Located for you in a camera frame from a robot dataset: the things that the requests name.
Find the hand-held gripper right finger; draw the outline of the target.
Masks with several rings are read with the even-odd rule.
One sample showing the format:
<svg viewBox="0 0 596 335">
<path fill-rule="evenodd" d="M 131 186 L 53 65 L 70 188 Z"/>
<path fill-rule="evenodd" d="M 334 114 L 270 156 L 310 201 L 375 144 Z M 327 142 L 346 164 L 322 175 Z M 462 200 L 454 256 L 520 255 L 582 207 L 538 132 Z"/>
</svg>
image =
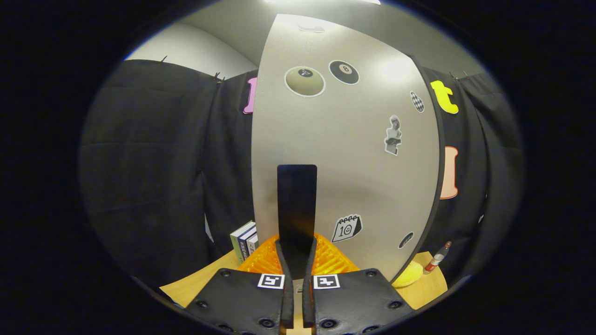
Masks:
<svg viewBox="0 0 596 335">
<path fill-rule="evenodd" d="M 314 335 L 364 335 L 415 313 L 378 269 L 357 268 L 321 235 L 307 261 L 302 311 Z"/>
</svg>

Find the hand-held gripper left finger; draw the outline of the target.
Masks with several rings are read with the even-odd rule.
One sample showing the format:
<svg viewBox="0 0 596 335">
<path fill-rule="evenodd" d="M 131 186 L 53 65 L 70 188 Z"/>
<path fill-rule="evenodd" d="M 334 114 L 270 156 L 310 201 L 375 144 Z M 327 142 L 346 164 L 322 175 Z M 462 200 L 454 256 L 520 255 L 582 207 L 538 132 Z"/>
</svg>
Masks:
<svg viewBox="0 0 596 335">
<path fill-rule="evenodd" d="M 276 234 L 239 269 L 218 269 L 185 310 L 228 335 L 284 335 L 294 326 L 292 289 Z"/>
</svg>

